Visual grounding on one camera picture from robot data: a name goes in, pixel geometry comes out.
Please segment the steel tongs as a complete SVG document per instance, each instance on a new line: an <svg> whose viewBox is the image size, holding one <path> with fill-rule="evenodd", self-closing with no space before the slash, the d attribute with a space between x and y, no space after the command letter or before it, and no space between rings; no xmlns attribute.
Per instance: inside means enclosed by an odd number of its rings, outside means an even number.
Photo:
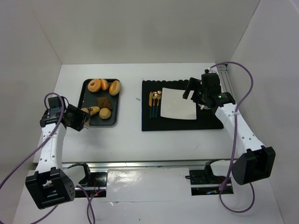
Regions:
<svg viewBox="0 0 299 224"><path fill-rule="evenodd" d="M83 127L88 129L90 127L90 119L91 119L92 108L91 107L81 108L81 111L83 111L85 113L85 119L84 119Z"/></svg>

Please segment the long bread roll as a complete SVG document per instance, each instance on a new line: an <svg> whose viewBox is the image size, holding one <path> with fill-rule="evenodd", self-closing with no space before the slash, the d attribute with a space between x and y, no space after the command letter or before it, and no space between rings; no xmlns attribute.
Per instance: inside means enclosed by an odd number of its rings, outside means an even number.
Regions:
<svg viewBox="0 0 299 224"><path fill-rule="evenodd" d="M81 108L81 110L88 113L90 116L94 116L95 114L100 112L100 108L98 106L88 106Z"/></svg>

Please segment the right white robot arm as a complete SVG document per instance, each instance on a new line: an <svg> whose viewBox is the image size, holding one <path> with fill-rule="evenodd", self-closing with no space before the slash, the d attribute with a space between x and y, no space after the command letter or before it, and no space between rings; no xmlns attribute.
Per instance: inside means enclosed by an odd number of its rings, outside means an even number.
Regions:
<svg viewBox="0 0 299 224"><path fill-rule="evenodd" d="M270 177L276 156L274 149L266 147L254 135L233 96L221 91L218 74L206 73L200 80L190 78L183 98L187 99L191 91L191 100L210 109L223 124L233 140L233 153L238 155L233 162L217 160L206 163L206 175L232 177L239 185Z"/></svg>

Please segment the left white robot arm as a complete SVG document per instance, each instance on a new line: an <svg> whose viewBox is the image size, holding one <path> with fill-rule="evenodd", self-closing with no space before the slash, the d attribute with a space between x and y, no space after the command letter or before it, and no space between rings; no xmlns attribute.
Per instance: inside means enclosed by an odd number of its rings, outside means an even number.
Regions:
<svg viewBox="0 0 299 224"><path fill-rule="evenodd" d="M46 110L40 120L43 143L40 160L33 175L25 181L27 190L39 209L73 201L75 188L91 178L86 162L62 166L62 150L67 128L81 131L90 115L73 105Z"/></svg>

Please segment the round bread roll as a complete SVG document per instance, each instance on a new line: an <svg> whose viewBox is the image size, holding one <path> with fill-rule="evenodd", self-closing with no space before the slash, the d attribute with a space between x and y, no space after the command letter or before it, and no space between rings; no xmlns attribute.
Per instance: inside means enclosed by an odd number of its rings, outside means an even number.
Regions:
<svg viewBox="0 0 299 224"><path fill-rule="evenodd" d="M101 119L108 119L111 117L111 111L107 108L101 108L99 111L99 117Z"/></svg>

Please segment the white round cup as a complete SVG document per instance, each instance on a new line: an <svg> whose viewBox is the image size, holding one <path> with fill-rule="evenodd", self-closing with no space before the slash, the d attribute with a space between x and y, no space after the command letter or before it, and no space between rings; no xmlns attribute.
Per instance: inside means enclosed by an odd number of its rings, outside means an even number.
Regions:
<svg viewBox="0 0 299 224"><path fill-rule="evenodd" d="M200 110L210 110L210 108L207 107L206 105L200 105L200 104L198 104L198 106L199 106Z"/></svg>

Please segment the white square plate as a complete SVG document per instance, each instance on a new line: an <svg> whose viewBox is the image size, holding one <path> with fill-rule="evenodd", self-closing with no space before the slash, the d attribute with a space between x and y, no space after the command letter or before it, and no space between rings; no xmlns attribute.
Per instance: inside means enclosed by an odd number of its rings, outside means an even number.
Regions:
<svg viewBox="0 0 299 224"><path fill-rule="evenodd" d="M184 90L163 88L160 116L170 119L196 120L196 104L191 100L191 94L183 99Z"/></svg>

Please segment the black baking tray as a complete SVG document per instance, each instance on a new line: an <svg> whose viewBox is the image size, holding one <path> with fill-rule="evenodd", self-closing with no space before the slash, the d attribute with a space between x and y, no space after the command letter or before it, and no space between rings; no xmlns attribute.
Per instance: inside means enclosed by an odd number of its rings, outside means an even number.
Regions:
<svg viewBox="0 0 299 224"><path fill-rule="evenodd" d="M116 123L120 89L118 79L87 79L83 82L78 108L90 115L89 126Z"/></svg>

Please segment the black placemat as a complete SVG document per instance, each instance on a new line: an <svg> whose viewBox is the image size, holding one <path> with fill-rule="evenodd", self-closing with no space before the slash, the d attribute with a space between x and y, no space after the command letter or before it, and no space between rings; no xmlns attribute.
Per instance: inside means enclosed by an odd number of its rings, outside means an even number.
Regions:
<svg viewBox="0 0 299 224"><path fill-rule="evenodd" d="M178 130L216 130L223 129L224 126L219 119L210 110L200 110L196 106L195 120L170 119L160 115L157 118L151 115L149 106L149 97L151 91L162 90L162 88L171 88L185 90L188 80L177 81L142 81L142 131L178 131Z"/></svg>

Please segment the chocolate croissant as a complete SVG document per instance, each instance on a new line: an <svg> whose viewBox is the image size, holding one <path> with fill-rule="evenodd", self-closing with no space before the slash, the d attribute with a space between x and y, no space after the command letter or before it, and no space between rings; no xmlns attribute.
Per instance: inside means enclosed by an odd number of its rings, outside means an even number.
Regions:
<svg viewBox="0 0 299 224"><path fill-rule="evenodd" d="M109 110L112 110L113 108L108 97L98 97L96 98L96 101L100 109L107 108Z"/></svg>

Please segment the split orange bun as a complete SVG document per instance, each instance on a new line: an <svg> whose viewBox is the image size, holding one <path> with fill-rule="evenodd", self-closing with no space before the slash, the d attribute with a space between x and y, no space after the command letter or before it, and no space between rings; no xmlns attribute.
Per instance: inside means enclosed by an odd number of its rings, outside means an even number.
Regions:
<svg viewBox="0 0 299 224"><path fill-rule="evenodd" d="M112 96L117 95L120 92L121 89L121 83L118 80L115 80L114 82L111 83L110 88L109 88L109 93Z"/></svg>

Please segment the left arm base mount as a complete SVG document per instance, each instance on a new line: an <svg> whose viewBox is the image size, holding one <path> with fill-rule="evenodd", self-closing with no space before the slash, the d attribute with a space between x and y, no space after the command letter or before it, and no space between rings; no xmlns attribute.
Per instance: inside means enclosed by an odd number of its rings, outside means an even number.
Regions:
<svg viewBox="0 0 299 224"><path fill-rule="evenodd" d="M84 188L90 197L106 197L107 171L91 171L86 162L72 164L67 171L73 183Z"/></svg>

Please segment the aluminium table rail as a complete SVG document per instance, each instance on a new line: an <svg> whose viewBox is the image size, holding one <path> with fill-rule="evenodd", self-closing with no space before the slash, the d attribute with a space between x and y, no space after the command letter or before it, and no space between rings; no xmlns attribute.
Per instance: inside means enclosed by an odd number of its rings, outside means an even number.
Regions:
<svg viewBox="0 0 299 224"><path fill-rule="evenodd" d="M190 168L204 167L209 161L217 160L87 162L87 165L90 169Z"/></svg>

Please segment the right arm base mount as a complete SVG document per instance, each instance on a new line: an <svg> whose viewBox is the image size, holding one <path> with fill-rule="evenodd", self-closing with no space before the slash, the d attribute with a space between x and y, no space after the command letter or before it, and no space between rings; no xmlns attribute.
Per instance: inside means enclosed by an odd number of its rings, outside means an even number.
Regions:
<svg viewBox="0 0 299 224"><path fill-rule="evenodd" d="M225 176L215 176L212 173L211 164L217 160L208 161L202 169L189 170L185 179L190 181L192 196L219 195L220 185L224 182Z"/></svg>

